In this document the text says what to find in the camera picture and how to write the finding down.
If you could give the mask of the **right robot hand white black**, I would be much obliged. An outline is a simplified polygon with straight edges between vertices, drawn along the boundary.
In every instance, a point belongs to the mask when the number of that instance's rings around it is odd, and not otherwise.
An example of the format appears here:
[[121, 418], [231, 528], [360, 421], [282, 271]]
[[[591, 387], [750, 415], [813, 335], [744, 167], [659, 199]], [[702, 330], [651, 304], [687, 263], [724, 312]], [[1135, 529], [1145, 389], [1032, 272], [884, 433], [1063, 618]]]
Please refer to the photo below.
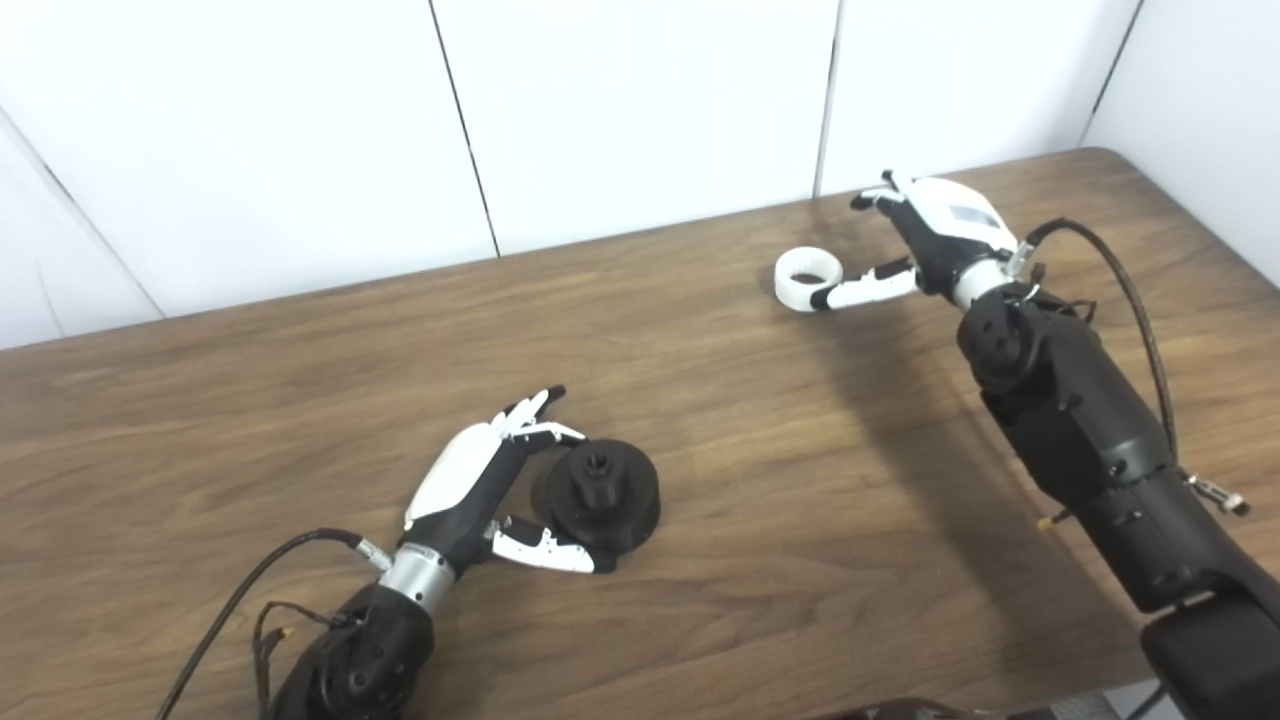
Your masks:
[[989, 200], [955, 181], [913, 179], [883, 173], [884, 186], [850, 201], [855, 211], [876, 209], [908, 247], [905, 259], [851, 279], [813, 290], [800, 307], [836, 310], [905, 297], [941, 296], [961, 310], [980, 296], [1016, 282], [1020, 243]]

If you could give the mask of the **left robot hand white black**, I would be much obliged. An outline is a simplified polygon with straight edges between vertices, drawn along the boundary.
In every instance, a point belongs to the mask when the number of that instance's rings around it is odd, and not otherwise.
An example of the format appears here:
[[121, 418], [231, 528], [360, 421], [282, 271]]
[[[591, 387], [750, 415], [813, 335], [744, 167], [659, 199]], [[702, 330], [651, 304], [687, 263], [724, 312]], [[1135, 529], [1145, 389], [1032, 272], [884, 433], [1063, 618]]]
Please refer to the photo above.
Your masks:
[[463, 428], [445, 445], [404, 511], [404, 532], [379, 585], [434, 616], [463, 574], [492, 557], [563, 573], [616, 570], [613, 553], [535, 521], [497, 516], [531, 455], [586, 441], [576, 429], [541, 419], [564, 393], [562, 386], [544, 388], [489, 421]]

